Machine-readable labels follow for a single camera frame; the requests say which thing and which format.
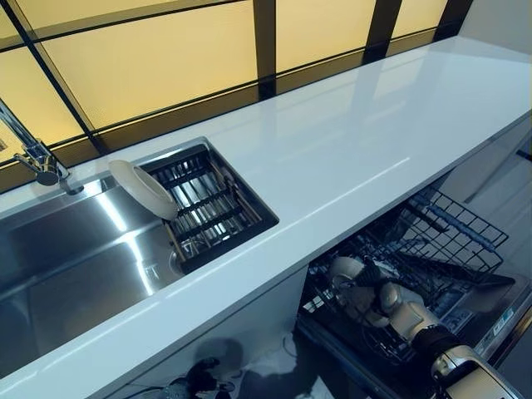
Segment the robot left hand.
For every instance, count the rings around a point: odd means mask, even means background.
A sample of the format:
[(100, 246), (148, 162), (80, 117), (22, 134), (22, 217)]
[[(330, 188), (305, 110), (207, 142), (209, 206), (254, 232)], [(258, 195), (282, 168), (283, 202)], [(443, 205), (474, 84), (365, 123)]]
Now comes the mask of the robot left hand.
[(214, 392), (215, 398), (231, 398), (235, 385), (215, 378), (211, 371), (220, 365), (216, 357), (198, 361), (184, 377), (178, 377), (164, 387), (158, 398), (200, 398), (202, 392)]

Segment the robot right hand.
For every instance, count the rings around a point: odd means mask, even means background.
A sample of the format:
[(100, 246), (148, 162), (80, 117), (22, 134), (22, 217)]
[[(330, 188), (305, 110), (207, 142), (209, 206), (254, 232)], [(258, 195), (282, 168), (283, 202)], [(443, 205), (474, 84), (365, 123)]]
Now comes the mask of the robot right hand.
[(382, 274), (372, 263), (366, 264), (354, 278), (341, 283), (342, 295), (346, 302), (346, 311), (350, 317), (366, 325), (376, 325), (381, 316), (373, 309), (376, 298), (375, 285)]

